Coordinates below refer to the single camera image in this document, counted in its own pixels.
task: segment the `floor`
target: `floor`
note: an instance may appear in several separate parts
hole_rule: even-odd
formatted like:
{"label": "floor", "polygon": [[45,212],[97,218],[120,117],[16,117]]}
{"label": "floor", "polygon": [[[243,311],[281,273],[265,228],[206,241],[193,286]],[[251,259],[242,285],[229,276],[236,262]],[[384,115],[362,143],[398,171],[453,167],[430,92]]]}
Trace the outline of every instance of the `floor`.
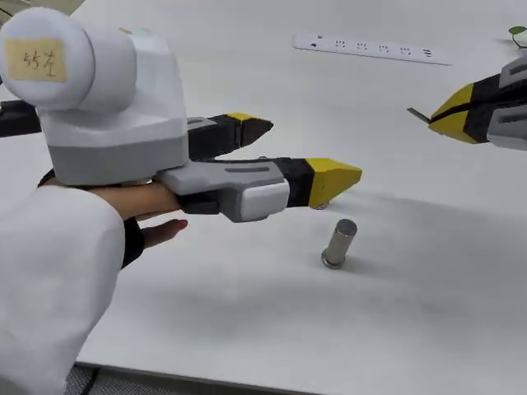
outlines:
{"label": "floor", "polygon": [[271,395],[258,389],[75,366],[65,395]]}

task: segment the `table surface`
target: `table surface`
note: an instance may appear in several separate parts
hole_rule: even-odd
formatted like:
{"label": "table surface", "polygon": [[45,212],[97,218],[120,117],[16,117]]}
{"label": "table surface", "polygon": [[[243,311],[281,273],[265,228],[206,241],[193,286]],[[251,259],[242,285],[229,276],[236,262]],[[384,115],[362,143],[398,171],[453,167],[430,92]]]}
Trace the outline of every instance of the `table surface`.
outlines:
{"label": "table surface", "polygon": [[[524,392],[527,154],[441,137],[405,110],[429,114],[517,57],[507,29],[527,23],[524,3],[129,4],[75,15],[168,37],[189,116],[275,122],[232,157],[331,157],[364,175],[324,211],[190,217],[121,273],[81,362],[335,395]],[[455,65],[295,50],[303,30],[430,46]],[[9,205],[48,169],[43,138],[2,141],[0,165],[16,169]],[[330,271],[319,256],[343,217],[358,234]]]}

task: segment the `white power strip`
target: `white power strip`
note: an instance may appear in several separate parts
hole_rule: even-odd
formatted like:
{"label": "white power strip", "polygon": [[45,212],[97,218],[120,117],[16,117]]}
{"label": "white power strip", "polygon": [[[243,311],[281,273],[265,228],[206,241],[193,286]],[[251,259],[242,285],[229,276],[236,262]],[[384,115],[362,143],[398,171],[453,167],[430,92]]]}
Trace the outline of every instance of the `white power strip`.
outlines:
{"label": "white power strip", "polygon": [[415,45],[375,42],[336,35],[297,33],[293,36],[293,47],[310,51],[345,53],[348,55],[371,56],[406,60],[409,62],[451,65],[448,58],[435,49]]}

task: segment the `yellow label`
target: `yellow label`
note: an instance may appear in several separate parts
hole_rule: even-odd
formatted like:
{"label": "yellow label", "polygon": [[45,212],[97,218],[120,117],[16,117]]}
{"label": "yellow label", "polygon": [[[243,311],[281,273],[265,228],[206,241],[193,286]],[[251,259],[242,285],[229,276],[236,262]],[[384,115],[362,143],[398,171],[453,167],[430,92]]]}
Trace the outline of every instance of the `yellow label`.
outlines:
{"label": "yellow label", "polygon": [[60,39],[5,39],[7,77],[23,81],[66,82],[64,44]]}

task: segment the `white sleeve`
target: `white sleeve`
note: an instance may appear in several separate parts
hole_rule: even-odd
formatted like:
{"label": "white sleeve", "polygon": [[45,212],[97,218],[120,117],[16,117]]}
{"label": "white sleeve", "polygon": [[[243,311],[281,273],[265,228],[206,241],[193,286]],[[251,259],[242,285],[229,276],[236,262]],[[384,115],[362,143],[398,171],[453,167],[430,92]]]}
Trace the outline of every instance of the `white sleeve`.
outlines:
{"label": "white sleeve", "polygon": [[0,216],[0,394],[63,393],[123,255],[123,221],[92,193],[42,187]]}

